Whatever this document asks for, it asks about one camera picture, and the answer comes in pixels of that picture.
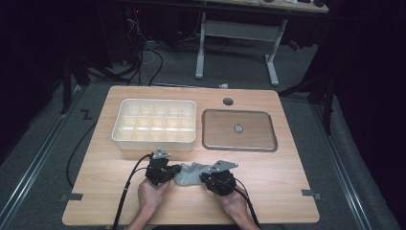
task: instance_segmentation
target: wooden table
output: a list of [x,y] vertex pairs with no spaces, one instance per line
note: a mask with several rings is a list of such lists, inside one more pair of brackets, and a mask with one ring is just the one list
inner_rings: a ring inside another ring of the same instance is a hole
[[[238,163],[231,169],[247,188],[260,223],[316,222],[319,213],[309,190],[281,101],[275,91],[208,88],[113,86],[106,98],[63,222],[67,225],[110,225],[114,221],[123,187],[136,162],[150,151],[121,150],[111,133],[124,99],[191,100],[196,109],[196,140],[191,151],[171,151],[169,165],[198,162],[212,165],[218,159]],[[232,98],[231,106],[223,104]],[[251,152],[207,150],[202,146],[201,114],[206,108],[260,110],[272,117],[278,150]],[[140,167],[145,167],[145,160]],[[126,196],[120,224],[128,224],[139,208],[137,190],[145,171],[135,173]],[[226,224],[228,218],[205,185],[181,187],[174,181],[150,224]]]

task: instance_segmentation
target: human hand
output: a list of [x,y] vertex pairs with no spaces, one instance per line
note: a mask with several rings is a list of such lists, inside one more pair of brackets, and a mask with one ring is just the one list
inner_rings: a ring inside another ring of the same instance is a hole
[[137,215],[129,223],[126,229],[142,230],[149,223],[155,211],[164,200],[164,195],[170,186],[170,181],[161,186],[155,186],[149,179],[144,179],[138,186],[138,198],[140,200],[140,209]]
[[[247,196],[244,190],[239,186],[236,189]],[[248,215],[247,200],[238,192],[233,191],[229,195],[217,195],[215,197],[220,201],[224,212],[232,218],[238,227],[242,230],[258,230],[251,217]]]

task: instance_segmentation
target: gray carpet floor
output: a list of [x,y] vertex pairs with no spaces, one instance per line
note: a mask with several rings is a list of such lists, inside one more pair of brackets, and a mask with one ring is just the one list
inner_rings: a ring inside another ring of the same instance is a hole
[[[273,87],[263,59],[269,44],[245,46],[247,44],[245,43],[243,46],[241,45],[243,41],[238,42],[225,49],[221,44],[208,47],[202,80],[194,78],[196,47],[179,46],[173,49],[165,44],[158,46],[157,43],[151,43],[151,49],[158,52],[164,61],[161,71],[153,82],[155,85],[162,86],[169,84],[195,87],[218,87],[220,84],[228,83],[229,88],[282,91],[302,80],[308,64],[317,51],[316,46],[299,51],[281,46],[275,59],[280,85]],[[219,48],[221,51],[210,51]],[[142,85],[148,83],[158,70],[160,63],[157,55],[145,51],[144,65],[141,69]],[[124,67],[115,66],[114,70],[120,71],[121,68]],[[62,116],[66,120],[60,133],[49,148],[49,154],[46,155],[39,173],[34,175],[34,183],[23,201],[17,205],[16,212],[12,214],[7,224],[9,229],[105,229],[105,226],[64,225],[61,218],[66,202],[60,201],[60,197],[71,191],[66,178],[69,158],[78,146],[69,168],[69,175],[75,181],[92,131],[85,136],[84,134],[97,121],[107,91],[115,84],[122,83],[92,77],[88,87],[82,87],[75,93],[76,104],[69,116]],[[137,84],[138,76],[132,81],[132,85]],[[297,93],[282,98],[282,106],[310,187],[321,195],[321,198],[316,200],[321,218],[312,224],[284,224],[283,226],[263,224],[262,229],[361,229],[332,160],[331,143],[339,152],[366,212],[370,226],[364,229],[399,229],[351,140],[337,100],[334,101],[331,136],[326,136],[320,127],[321,121],[315,112],[318,105],[308,104],[305,94]],[[33,119],[29,130],[0,168],[2,185],[0,207],[2,209],[8,206],[8,201],[19,181],[24,178],[24,174],[47,140],[48,134],[53,130],[54,124],[61,119],[59,114],[61,109],[62,88],[60,86],[55,91],[53,100]],[[91,119],[84,119],[85,110],[88,111],[87,118]]]

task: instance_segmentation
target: clear plastic container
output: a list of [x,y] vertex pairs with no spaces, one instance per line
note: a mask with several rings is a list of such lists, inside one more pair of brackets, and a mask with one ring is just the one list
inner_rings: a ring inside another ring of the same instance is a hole
[[126,99],[111,136],[122,150],[191,150],[195,126],[195,102]]

